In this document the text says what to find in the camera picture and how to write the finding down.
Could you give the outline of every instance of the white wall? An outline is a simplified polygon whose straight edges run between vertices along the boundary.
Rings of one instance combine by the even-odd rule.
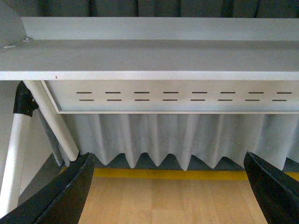
[[[0,81],[0,186],[2,186],[13,122],[14,96],[18,83],[19,81]],[[30,123],[20,194],[28,186],[51,153],[52,149],[49,140],[37,111],[34,111]]]

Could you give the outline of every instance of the ventilation slot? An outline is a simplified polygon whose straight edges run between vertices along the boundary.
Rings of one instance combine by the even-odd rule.
[[[77,94],[91,94],[92,92],[76,92]]]

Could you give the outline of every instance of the dark gray curtain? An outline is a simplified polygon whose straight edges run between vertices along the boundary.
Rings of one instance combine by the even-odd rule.
[[[299,0],[3,0],[21,16],[298,18]]]

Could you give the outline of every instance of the curtain fold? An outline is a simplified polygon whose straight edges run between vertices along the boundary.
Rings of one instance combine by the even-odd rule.
[[[298,18],[299,0],[3,0],[21,16]]]
[[[243,167],[247,151],[282,169],[299,162],[299,115],[68,114],[64,119],[81,154],[107,165],[124,153],[134,168],[142,153],[156,166],[174,154],[183,170],[191,155],[214,168],[222,157]]]

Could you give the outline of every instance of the yellow stripe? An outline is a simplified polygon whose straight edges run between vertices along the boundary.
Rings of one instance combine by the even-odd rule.
[[[289,176],[299,181],[299,173],[287,172]],[[201,170],[161,170],[161,169],[116,169],[95,168],[94,177],[108,178],[140,178],[168,180],[248,180],[245,171],[201,171]]]

